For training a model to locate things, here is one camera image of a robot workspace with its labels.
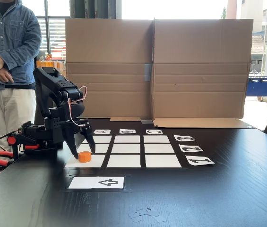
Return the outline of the person's right hand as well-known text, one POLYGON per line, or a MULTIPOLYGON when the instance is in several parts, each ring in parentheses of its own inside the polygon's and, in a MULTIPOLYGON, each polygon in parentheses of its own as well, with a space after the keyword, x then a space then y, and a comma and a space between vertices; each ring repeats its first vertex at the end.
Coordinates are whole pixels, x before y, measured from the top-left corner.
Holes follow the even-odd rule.
POLYGON ((11 74, 6 69, 0 70, 0 81, 4 83, 14 82, 11 74))

